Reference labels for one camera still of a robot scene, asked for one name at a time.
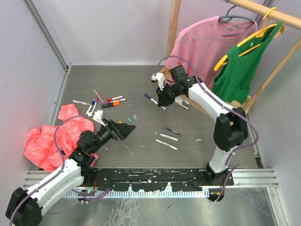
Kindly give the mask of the yellow marker pen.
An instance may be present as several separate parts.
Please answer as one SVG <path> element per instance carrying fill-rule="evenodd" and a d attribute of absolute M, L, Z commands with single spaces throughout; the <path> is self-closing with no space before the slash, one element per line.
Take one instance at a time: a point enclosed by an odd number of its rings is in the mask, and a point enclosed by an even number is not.
<path fill-rule="evenodd" d="M 168 143 L 166 143 L 166 142 L 160 141 L 160 140 L 158 140 L 158 139 L 155 139 L 155 141 L 158 142 L 158 143 L 160 143 L 160 144 L 163 144 L 163 145 L 165 145 L 165 146 L 167 146 L 167 147 L 169 147 L 169 148 L 172 148 L 173 150 L 178 150 L 177 147 L 174 147 L 174 146 L 172 146 L 172 145 L 170 145 L 170 144 L 168 144 Z"/>

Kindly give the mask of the teal marker pen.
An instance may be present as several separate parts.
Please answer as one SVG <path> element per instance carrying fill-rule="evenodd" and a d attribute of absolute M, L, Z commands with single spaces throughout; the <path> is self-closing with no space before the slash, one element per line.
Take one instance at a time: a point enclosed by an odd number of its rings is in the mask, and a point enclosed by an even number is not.
<path fill-rule="evenodd" d="M 165 134 L 161 134 L 159 133 L 160 136 L 164 137 L 164 138 L 167 138 L 167 139 L 170 139 L 170 140 L 173 140 L 173 141 L 179 141 L 178 138 L 175 138 L 175 137 L 172 137 L 172 136 L 168 136 L 168 135 L 165 135 Z"/>

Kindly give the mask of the purple marker pen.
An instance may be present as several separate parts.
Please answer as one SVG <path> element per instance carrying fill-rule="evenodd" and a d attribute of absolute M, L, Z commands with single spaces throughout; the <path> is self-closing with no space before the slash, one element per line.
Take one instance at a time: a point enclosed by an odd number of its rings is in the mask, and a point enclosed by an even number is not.
<path fill-rule="evenodd" d="M 166 129 L 166 130 L 168 130 L 168 131 L 170 131 L 170 132 L 172 132 L 172 133 L 174 133 L 174 134 L 176 134 L 176 135 L 178 135 L 178 136 L 182 136 L 181 133 L 179 133 L 179 132 L 177 132 L 177 131 L 175 131 L 173 129 L 170 129 L 170 128 L 166 127 L 166 126 L 161 126 L 161 127 L 164 128 L 164 129 Z"/>

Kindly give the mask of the magenta marker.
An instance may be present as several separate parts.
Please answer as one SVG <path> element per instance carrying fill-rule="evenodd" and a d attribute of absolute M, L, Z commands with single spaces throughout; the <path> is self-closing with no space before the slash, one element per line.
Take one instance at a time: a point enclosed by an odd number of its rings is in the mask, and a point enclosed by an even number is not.
<path fill-rule="evenodd" d="M 174 102 L 177 103 L 179 106 L 183 107 L 184 109 L 189 110 L 189 108 L 184 106 L 181 101 L 175 100 Z"/>

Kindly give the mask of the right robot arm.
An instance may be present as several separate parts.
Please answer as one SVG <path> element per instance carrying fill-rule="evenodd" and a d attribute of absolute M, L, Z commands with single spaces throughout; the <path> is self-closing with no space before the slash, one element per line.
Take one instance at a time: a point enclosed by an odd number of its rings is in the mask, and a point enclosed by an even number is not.
<path fill-rule="evenodd" d="M 176 97 L 184 95 L 211 116 L 215 122 L 213 139 L 216 148 L 206 166 L 205 178 L 209 184 L 218 185 L 227 175 L 236 148 L 248 138 L 246 113 L 243 108 L 234 108 L 220 100 L 199 78 L 190 77 L 182 65 L 171 69 L 170 74 L 171 84 L 166 83 L 162 73 L 151 77 L 151 81 L 158 85 L 158 106 L 170 106 Z"/>

